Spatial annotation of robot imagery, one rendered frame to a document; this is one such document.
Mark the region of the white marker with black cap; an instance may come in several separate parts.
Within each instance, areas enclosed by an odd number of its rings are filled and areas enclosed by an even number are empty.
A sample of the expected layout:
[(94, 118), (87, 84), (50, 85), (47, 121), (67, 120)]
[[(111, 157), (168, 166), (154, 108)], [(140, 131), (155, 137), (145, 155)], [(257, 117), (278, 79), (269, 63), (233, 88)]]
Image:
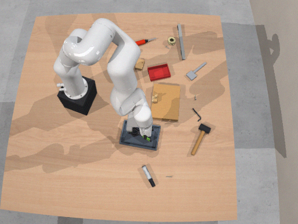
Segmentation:
[(143, 169), (143, 171), (144, 171), (144, 173), (145, 173), (148, 181), (150, 182), (151, 186), (154, 187), (155, 186), (155, 183), (154, 183), (154, 181), (153, 181), (153, 179), (152, 179), (152, 177), (151, 177), (151, 175), (150, 175), (147, 167), (144, 165), (144, 166), (142, 166), (142, 169)]

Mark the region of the black-headed mallet with wooden handle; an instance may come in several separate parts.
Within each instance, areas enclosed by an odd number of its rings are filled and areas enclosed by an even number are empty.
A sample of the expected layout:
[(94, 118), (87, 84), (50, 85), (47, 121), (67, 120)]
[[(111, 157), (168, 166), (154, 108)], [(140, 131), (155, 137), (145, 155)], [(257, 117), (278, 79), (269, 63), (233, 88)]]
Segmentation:
[(209, 132), (210, 132), (210, 130), (211, 130), (210, 127), (207, 127), (207, 126), (204, 125), (204, 124), (200, 124), (200, 126), (199, 126), (198, 129), (201, 130), (201, 133), (200, 133), (199, 138), (198, 138), (198, 140), (197, 140), (197, 142), (196, 142), (196, 144), (195, 144), (195, 146), (194, 146), (194, 148), (193, 148), (193, 150), (192, 150), (192, 152), (191, 152), (192, 155), (195, 155), (195, 153), (196, 153), (196, 151), (197, 151), (197, 149), (198, 149), (198, 146), (199, 146), (199, 144), (200, 144), (200, 142), (201, 142), (201, 140), (202, 140), (204, 134), (205, 134), (205, 133), (209, 134)]

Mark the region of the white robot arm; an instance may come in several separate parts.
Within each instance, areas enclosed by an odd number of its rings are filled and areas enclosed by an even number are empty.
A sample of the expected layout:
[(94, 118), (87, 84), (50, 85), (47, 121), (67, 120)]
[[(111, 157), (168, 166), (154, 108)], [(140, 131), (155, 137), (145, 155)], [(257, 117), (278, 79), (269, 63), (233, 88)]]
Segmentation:
[(77, 28), (72, 31), (61, 47), (53, 69), (63, 83), (58, 83), (59, 91), (64, 91), (70, 99), (80, 99), (88, 91), (88, 84), (78, 68), (80, 64), (91, 66), (104, 55), (110, 43), (117, 48), (107, 64), (107, 72), (114, 84), (110, 102), (120, 116), (128, 114), (126, 130), (133, 127), (142, 132), (152, 123), (152, 114), (142, 89), (137, 88), (134, 66), (141, 50), (137, 43), (109, 19), (97, 19), (88, 31)]

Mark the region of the light brown wooden board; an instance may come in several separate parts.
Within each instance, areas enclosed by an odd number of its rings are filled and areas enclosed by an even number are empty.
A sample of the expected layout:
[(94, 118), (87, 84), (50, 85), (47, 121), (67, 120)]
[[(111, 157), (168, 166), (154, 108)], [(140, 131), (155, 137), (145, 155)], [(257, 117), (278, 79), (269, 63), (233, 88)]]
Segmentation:
[[(154, 94), (158, 94), (154, 103)], [(154, 84), (151, 114), (154, 120), (178, 121), (180, 86)]]

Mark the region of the red-handled screwdriver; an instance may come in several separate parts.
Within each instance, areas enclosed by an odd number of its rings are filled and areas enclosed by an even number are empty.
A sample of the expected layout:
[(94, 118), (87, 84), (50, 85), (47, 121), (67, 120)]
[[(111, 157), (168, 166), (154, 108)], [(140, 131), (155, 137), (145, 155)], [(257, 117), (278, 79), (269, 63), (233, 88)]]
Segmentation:
[[(153, 38), (153, 39), (156, 39), (156, 38)], [(146, 42), (148, 42), (148, 41), (150, 41), (150, 40), (153, 40), (153, 39), (149, 39), (149, 40), (147, 40), (147, 39), (143, 39), (143, 40), (140, 40), (140, 41), (136, 41), (136, 43), (137, 43), (137, 45), (139, 46), (139, 45), (142, 45), (142, 44), (145, 44)]]

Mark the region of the red rectangular tray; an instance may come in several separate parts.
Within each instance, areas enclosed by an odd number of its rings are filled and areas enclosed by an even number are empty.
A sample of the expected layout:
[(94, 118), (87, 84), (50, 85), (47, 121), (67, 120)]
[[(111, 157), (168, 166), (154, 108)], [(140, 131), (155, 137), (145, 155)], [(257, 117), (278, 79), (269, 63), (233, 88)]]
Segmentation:
[(161, 80), (164, 78), (169, 78), (171, 76), (168, 64), (148, 67), (147, 70), (150, 76), (150, 81)]

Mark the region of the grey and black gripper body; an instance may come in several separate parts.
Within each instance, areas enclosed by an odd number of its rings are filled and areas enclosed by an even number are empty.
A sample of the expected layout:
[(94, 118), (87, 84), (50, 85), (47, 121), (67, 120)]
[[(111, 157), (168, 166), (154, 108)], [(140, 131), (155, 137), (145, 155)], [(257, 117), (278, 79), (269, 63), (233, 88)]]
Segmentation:
[(141, 136), (151, 136), (152, 126), (150, 126), (148, 129), (145, 129), (145, 132), (142, 132), (141, 128), (139, 128)]

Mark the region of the beige cylindrical collar with hole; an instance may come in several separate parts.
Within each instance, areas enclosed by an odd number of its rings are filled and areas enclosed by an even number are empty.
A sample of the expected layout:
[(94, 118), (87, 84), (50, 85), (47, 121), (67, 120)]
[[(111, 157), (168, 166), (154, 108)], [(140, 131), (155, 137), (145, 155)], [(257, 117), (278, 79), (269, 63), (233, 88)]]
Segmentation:
[(169, 37), (169, 38), (168, 38), (168, 44), (169, 44), (169, 45), (174, 45), (174, 44), (175, 44), (175, 41), (176, 41), (176, 40), (175, 40), (174, 37)]

